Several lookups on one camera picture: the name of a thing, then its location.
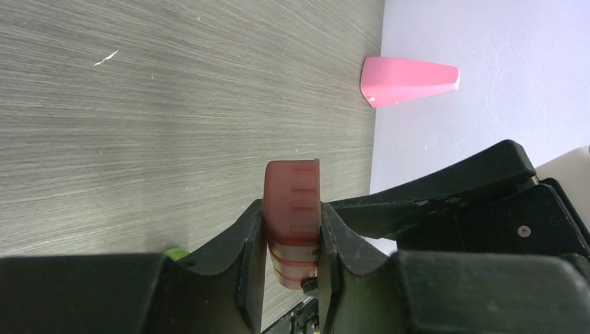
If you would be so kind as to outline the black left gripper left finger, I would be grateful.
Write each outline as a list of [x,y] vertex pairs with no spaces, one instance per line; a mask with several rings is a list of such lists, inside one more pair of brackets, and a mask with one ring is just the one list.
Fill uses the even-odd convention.
[[262,203],[180,260],[164,253],[4,257],[2,333],[259,333]]

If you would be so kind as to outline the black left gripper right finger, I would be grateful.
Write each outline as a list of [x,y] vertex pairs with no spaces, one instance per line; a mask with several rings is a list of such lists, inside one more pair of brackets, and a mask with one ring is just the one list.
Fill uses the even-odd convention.
[[383,254],[323,205],[323,333],[588,333],[589,284],[557,257]]

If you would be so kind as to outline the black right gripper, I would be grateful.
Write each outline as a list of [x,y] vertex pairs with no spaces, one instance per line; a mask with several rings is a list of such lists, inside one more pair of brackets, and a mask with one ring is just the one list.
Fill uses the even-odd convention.
[[503,140],[419,179],[330,205],[355,233],[372,239],[397,237],[397,248],[403,251],[577,254],[588,259],[589,232],[553,178],[455,214],[509,195],[535,176],[524,147]]

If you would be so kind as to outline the green black pill bottle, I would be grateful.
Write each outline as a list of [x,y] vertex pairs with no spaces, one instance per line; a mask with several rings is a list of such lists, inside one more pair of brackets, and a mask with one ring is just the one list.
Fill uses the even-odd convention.
[[190,254],[187,250],[183,248],[170,248],[164,252],[164,254],[169,257],[172,261],[178,261],[183,257],[186,257]]

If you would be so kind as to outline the brown translucent pill container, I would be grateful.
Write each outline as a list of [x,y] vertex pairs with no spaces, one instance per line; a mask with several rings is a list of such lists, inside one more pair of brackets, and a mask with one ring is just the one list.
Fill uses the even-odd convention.
[[317,275],[321,220],[318,159],[271,161],[264,176],[262,220],[277,281],[299,290]]

